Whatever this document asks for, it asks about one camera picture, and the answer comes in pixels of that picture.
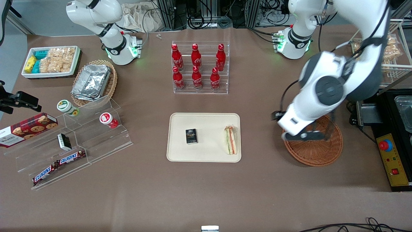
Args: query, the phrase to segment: aluminum foil container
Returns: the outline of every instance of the aluminum foil container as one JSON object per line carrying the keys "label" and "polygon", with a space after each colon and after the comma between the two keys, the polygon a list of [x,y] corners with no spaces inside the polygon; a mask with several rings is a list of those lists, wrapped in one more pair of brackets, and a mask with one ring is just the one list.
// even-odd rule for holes
{"label": "aluminum foil container", "polygon": [[75,98],[89,101],[102,97],[110,72],[110,68],[106,65],[86,65],[73,86],[71,94]]}

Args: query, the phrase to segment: clear acrylic display stand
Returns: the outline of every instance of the clear acrylic display stand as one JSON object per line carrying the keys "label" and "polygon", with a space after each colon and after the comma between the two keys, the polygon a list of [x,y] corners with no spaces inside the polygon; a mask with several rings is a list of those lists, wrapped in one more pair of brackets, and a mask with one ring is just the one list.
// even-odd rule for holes
{"label": "clear acrylic display stand", "polygon": [[[80,107],[76,117],[60,115],[57,117],[58,127],[7,148],[5,155],[16,158],[17,171],[28,175],[29,184],[33,186],[33,178],[56,160],[82,149],[86,151],[85,157],[62,165],[32,187],[43,188],[133,144],[120,121],[119,109],[120,106],[113,99],[102,97]],[[99,121],[99,116],[104,112],[112,114],[119,121],[115,129]],[[57,140],[60,133],[69,137],[72,150],[66,152],[60,148]]]}
{"label": "clear acrylic display stand", "polygon": [[[172,44],[177,44],[179,51],[183,56],[183,71],[180,73],[183,76],[186,88],[184,90],[177,90],[173,82],[173,91],[176,94],[228,94],[229,93],[229,55],[230,46],[228,41],[173,41]],[[192,44],[197,43],[199,52],[202,55],[202,83],[203,88],[196,90],[193,86],[192,80]],[[218,45],[222,43],[225,45],[226,62],[225,68],[220,75],[220,89],[213,92],[210,84],[210,76],[212,75],[212,69],[216,67],[216,53],[218,52]]]}

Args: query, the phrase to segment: yellow control panel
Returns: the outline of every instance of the yellow control panel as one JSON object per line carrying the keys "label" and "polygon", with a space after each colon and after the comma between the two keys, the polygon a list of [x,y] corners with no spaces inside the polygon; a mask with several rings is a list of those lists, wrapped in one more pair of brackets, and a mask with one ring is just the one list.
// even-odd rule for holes
{"label": "yellow control panel", "polygon": [[402,162],[399,159],[392,134],[379,137],[376,141],[378,143],[382,161],[391,186],[409,185],[408,178],[406,177]]}

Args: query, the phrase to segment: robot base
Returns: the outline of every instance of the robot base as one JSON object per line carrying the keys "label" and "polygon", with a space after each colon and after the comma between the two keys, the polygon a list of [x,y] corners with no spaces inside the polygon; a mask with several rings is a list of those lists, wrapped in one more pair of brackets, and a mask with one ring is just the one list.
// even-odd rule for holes
{"label": "robot base", "polygon": [[128,34],[124,34],[123,36],[126,38],[126,46],[118,55],[110,54],[106,49],[109,58],[117,65],[126,65],[134,59],[140,58],[142,51],[142,39],[137,39],[135,36]]}
{"label": "robot base", "polygon": [[273,44],[273,48],[275,49],[275,52],[283,54],[286,58],[299,59],[306,51],[308,51],[310,41],[306,45],[302,43],[301,48],[296,48],[288,38],[290,30],[291,28],[289,27],[272,35],[272,41],[275,43]]}

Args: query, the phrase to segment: table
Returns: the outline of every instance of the table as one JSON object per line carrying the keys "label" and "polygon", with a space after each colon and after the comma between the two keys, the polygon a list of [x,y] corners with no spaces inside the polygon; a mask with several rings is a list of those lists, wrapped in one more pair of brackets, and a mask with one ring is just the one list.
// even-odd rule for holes
{"label": "table", "polygon": [[[267,28],[277,31],[280,28]],[[322,48],[350,39],[353,26],[324,26]],[[142,58],[116,66],[114,95],[134,143],[67,178],[31,191],[14,158],[0,156],[2,231],[299,231],[330,223],[380,223],[412,229],[410,193],[391,193],[374,143],[349,125],[340,106],[336,122],[344,148],[333,164],[313,168],[296,161],[270,121],[283,90],[317,53],[317,34],[299,60],[274,54],[273,47],[246,29],[184,30],[150,34]],[[172,40],[229,40],[230,90],[226,96],[175,95],[171,87]],[[28,36],[28,47],[77,45],[80,65],[107,59],[97,36]],[[348,54],[341,48],[338,54]],[[73,79],[27,80],[14,91],[40,99],[43,111],[59,115],[56,103],[70,99]],[[288,104],[298,93],[294,86]],[[238,163],[180,163],[166,159],[169,117],[175,112],[234,112],[241,118],[242,159]],[[35,112],[16,109],[1,126]]]}

